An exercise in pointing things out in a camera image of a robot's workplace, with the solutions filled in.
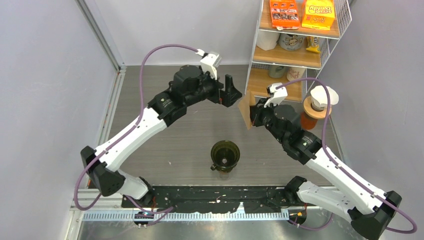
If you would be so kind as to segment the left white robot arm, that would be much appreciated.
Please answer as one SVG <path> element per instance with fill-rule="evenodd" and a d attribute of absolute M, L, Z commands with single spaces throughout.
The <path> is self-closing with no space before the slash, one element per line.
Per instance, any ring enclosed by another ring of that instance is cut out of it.
<path fill-rule="evenodd" d="M 231 75 L 225 75 L 225 82 L 221 83 L 199 66 L 182 66 L 169 87 L 148 102 L 141 116 L 102 145 L 85 146 L 80 151 L 90 180 L 103 197 L 119 193 L 148 207 L 154 199 L 150 185 L 142 177 L 123 172 L 120 167 L 124 161 L 151 137 L 186 115 L 189 106 L 208 100 L 228 108 L 241 97 Z"/>

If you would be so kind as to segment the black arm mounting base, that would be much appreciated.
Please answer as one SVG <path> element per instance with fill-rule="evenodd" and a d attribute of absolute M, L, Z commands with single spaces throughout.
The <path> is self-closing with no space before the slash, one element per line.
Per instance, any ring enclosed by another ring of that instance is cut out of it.
<path fill-rule="evenodd" d="M 160 211 L 173 207 L 174 213 L 234 213 L 240 205 L 244 212 L 277 213 L 282 209 L 311 207 L 294 196 L 289 196 L 282 186 L 237 186 L 237 185 L 198 185 L 153 187 L 154 196 L 150 202 L 141 204 L 143 208 L 158 208 Z"/>

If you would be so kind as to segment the brown paper coffee filter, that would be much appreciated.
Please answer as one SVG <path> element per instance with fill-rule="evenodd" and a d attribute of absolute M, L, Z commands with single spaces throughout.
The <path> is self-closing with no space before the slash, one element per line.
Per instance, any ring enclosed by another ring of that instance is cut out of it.
<path fill-rule="evenodd" d="M 249 90 L 247 90 L 245 95 L 240 99 L 237 105 L 248 130 L 252 128 L 252 121 L 250 119 L 250 107 L 254 106 L 255 104 L 255 96 Z"/>

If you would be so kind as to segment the clear glass dripper cone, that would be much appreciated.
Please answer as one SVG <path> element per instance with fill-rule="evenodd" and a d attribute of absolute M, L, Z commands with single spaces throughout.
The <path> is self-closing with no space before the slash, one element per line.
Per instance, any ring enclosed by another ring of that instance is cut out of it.
<path fill-rule="evenodd" d="M 322 112 L 327 110 L 327 105 L 321 106 L 319 103 L 316 104 L 314 101 L 312 101 L 311 108 L 316 112 Z"/>

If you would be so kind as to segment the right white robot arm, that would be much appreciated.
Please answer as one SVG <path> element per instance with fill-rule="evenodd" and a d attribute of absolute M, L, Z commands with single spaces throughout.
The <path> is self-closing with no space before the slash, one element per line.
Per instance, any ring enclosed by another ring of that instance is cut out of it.
<path fill-rule="evenodd" d="M 368 240 L 378 240 L 395 215 L 389 206 L 399 206 L 402 197 L 369 183 L 340 161 L 329 147 L 313 133 L 300 126 L 300 115 L 287 104 L 250 106 L 249 117 L 254 127 L 265 127 L 281 144 L 289 157 L 319 173 L 338 191 L 313 184 L 295 176 L 285 186 L 285 198 L 291 205 L 316 205 L 350 223 Z"/>

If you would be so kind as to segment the dark green glass dripper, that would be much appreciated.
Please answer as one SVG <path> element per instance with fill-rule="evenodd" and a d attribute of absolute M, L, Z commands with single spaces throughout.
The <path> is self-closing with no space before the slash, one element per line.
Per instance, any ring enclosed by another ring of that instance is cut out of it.
<path fill-rule="evenodd" d="M 210 169 L 220 173 L 230 173 L 237 166 L 240 156 L 240 149 L 234 142 L 220 140 L 211 148 L 212 165 Z"/>

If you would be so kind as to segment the white paper coffee filter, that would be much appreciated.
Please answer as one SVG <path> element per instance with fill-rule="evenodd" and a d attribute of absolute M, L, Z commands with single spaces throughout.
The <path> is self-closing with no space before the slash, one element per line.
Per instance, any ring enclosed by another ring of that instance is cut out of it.
<path fill-rule="evenodd" d="M 321 106 L 330 105 L 334 106 L 339 103 L 339 95 L 338 93 L 327 86 L 327 90 L 322 85 L 317 85 L 310 91 L 310 96 L 312 97 L 312 101 L 316 104 L 320 104 Z"/>

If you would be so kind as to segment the wooden ring dripper holder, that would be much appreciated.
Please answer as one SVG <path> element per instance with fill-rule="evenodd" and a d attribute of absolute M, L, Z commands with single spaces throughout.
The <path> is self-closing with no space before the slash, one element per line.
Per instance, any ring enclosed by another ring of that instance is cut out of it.
<path fill-rule="evenodd" d="M 308 96 L 304 99 L 303 110 L 307 116 L 313 119 L 323 120 L 327 116 L 327 107 L 322 110 L 315 110 L 313 108 L 313 100 L 311 96 Z"/>

